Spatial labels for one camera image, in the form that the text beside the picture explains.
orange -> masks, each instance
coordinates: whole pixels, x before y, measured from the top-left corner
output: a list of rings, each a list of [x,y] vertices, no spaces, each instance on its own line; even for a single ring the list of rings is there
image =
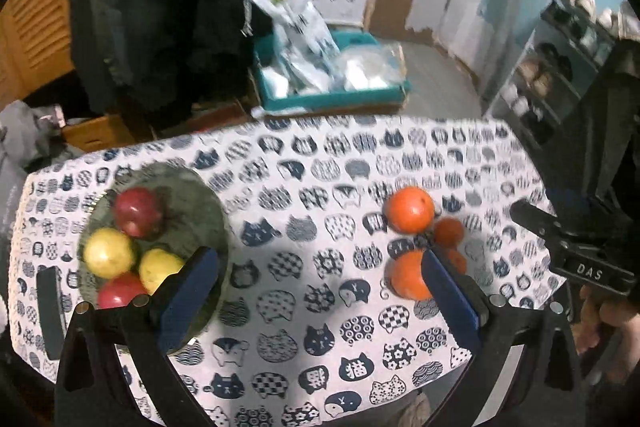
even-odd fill
[[[455,248],[465,238],[465,227],[455,217],[443,217],[433,227],[433,238],[443,248]]]
[[[433,222],[433,200],[418,187],[401,188],[385,203],[385,216],[396,232],[420,233]]]
[[[447,251],[447,257],[459,273],[462,273],[462,275],[466,274],[466,258],[464,255],[458,250],[452,249]]]
[[[422,251],[403,253],[391,267],[391,288],[401,297],[414,301],[431,298],[431,292],[422,279]]]

gray floor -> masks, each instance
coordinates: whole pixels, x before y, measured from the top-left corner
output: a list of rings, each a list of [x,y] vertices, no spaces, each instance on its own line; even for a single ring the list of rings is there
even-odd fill
[[[426,118],[480,118],[481,109],[469,76],[424,44],[402,44],[412,92],[403,114]]]

white tablecloth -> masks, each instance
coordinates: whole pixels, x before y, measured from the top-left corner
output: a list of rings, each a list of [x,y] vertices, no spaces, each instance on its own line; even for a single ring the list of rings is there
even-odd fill
[[[543,243],[511,222],[510,203],[548,208],[540,179],[500,121],[409,117],[278,120],[91,153],[32,174],[10,261],[15,350],[55,380],[38,322],[35,273],[57,265],[69,320],[81,301],[76,246],[95,197],[114,176],[154,161],[194,169],[232,229],[216,315],[172,355],[218,427],[315,424],[388,403],[468,359],[433,299],[386,288],[385,266],[423,237],[386,226],[382,201],[405,185],[460,219],[460,252],[488,294],[539,307],[561,280]],[[160,421],[130,356],[141,411]]]

green plate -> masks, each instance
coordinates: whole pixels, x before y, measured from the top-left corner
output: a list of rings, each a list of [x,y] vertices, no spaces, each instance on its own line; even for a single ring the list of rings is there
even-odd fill
[[[134,271],[138,270],[142,254],[155,247],[175,253],[184,260],[190,258],[198,247],[210,247],[218,252],[220,261],[218,281],[191,324],[184,339],[186,343],[204,329],[214,313],[228,263],[226,238],[229,228],[222,204],[194,171],[166,163],[148,164],[138,171],[119,175],[111,188],[94,200],[89,220],[82,231],[78,245],[80,295],[85,301],[97,307],[98,291],[106,283],[106,279],[96,277],[87,269],[82,257],[84,245],[95,230],[104,227],[116,228],[111,205],[120,192],[132,187],[155,190],[165,208],[162,233],[152,241],[133,240],[137,250]]]

cat print tablecloth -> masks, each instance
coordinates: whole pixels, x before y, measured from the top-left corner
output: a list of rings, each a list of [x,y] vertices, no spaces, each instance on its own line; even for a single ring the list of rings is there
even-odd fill
[[[501,121],[273,120],[105,150],[32,174],[18,210],[12,341],[50,380],[57,362],[45,354],[35,274],[60,268],[68,320],[81,300],[76,250],[92,202],[157,161],[197,172],[232,230],[223,299],[170,357],[218,427],[318,424],[395,400],[468,359],[433,299],[388,290],[385,266],[430,243],[389,229],[382,203],[401,187],[425,188],[438,214],[462,221],[459,250],[488,294],[540,307],[562,282],[542,241],[510,221],[519,198],[549,203]],[[140,410],[161,421],[129,355],[120,358]]]

